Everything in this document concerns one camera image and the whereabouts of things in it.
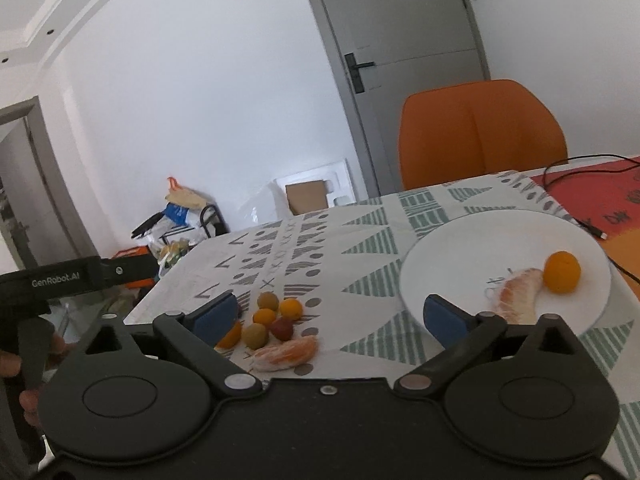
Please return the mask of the person's left hand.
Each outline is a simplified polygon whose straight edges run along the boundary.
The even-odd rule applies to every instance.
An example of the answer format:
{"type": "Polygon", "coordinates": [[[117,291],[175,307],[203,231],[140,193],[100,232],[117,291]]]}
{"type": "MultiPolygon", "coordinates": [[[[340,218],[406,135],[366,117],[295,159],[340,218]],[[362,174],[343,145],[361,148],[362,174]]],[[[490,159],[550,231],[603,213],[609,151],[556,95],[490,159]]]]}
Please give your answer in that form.
{"type": "MultiPolygon", "coordinates": [[[[70,352],[70,345],[66,344],[63,337],[54,333],[51,338],[49,354],[46,364],[44,364],[44,370],[54,370],[57,368],[64,358],[70,352]]],[[[22,372],[23,360],[16,354],[1,351],[1,377],[13,378],[20,377],[22,372]]],[[[39,418],[37,415],[37,408],[39,403],[41,387],[27,388],[20,393],[18,402],[24,410],[24,417],[28,421],[29,425],[38,426],[39,418]]]]}

